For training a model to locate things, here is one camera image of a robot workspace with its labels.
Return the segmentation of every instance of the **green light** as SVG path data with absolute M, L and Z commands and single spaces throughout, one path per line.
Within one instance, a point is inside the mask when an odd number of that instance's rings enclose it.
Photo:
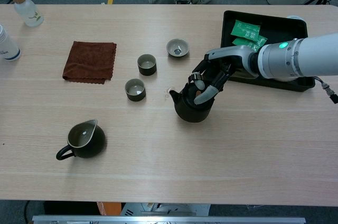
M 280 45 L 279 45 L 279 47 L 281 48 L 281 49 L 284 49 L 285 47 L 287 47 L 289 44 L 288 44 L 288 42 L 284 42 L 284 43 L 281 43 Z

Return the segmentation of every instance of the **wooden table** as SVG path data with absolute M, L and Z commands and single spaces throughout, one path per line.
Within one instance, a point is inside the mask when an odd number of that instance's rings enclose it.
M 29 28 L 12 5 L 0 5 L 0 22 L 23 52 L 0 61 L 0 198 L 338 206 L 338 111 L 319 85 L 301 93 L 228 82 L 199 124 L 181 120 L 167 94 L 220 46 L 225 10 L 299 15 L 313 36 L 338 30 L 337 7 L 39 8 L 45 21 Z M 172 38 L 186 39 L 190 56 L 169 58 Z M 74 40 L 117 43 L 112 81 L 62 79 Z M 156 56 L 157 74 L 139 75 L 143 53 Z M 124 92 L 135 77 L 147 89 L 141 102 Z M 338 90 L 338 77 L 325 80 Z M 105 151 L 57 161 L 70 128 L 94 118 Z

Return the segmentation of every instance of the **brown towel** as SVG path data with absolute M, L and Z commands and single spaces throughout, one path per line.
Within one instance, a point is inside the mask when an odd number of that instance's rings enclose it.
M 72 82 L 104 84 L 112 78 L 115 43 L 74 42 L 62 77 Z

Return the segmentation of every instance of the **green packet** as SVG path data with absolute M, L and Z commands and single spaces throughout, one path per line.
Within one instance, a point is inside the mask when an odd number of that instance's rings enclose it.
M 260 26 L 236 20 L 231 35 L 257 42 L 259 31 Z
M 267 38 L 259 35 L 257 42 L 253 42 L 245 38 L 236 38 L 232 43 L 234 45 L 246 45 L 252 48 L 254 51 L 258 51 L 258 49 L 261 48 L 266 43 L 267 40 L 268 40 Z

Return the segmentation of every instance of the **black tray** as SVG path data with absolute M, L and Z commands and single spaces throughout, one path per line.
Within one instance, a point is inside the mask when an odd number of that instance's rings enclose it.
M 236 38 L 236 36 L 231 35 L 231 31 L 236 20 L 259 25 L 259 34 L 268 39 L 266 44 L 286 42 L 292 40 L 293 38 L 300 39 L 307 37 L 306 23 L 302 20 L 249 14 L 236 11 L 225 11 L 223 18 L 221 47 L 234 46 L 232 41 Z M 258 77 L 257 79 L 231 77 L 230 80 L 299 92 L 303 92 L 315 86 L 315 80 L 312 77 L 298 78 L 289 82 L 265 79 L 263 77 Z

